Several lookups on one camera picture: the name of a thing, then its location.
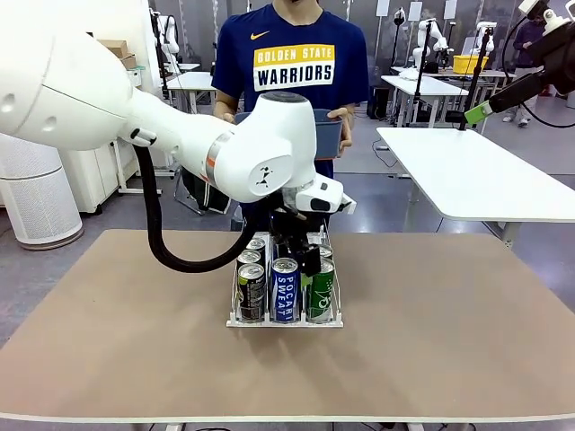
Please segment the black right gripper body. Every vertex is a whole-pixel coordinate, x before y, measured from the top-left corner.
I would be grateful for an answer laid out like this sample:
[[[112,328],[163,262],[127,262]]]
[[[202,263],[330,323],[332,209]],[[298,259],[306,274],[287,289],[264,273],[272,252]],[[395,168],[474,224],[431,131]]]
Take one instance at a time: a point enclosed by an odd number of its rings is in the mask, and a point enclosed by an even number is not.
[[[551,31],[529,48],[534,66],[541,67],[558,93],[574,91],[574,22]]]

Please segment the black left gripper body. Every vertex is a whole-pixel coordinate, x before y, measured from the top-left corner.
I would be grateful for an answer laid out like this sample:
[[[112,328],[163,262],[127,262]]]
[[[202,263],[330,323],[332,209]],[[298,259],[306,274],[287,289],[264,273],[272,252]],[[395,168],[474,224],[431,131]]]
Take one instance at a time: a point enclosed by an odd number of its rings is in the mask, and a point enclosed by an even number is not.
[[[304,251],[315,251],[307,239],[312,227],[312,217],[294,215],[276,210],[270,214],[270,234],[274,242],[275,258],[301,259]]]

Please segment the person's left hand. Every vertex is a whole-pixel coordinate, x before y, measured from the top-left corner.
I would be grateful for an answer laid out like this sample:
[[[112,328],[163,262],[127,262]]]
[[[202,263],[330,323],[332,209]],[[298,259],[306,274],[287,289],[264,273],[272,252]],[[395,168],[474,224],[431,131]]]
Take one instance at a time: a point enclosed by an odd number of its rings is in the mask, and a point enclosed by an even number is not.
[[[338,156],[341,157],[345,150],[352,146],[352,129],[355,121],[355,106],[353,104],[342,106],[328,112],[329,119],[341,120],[341,141]]]

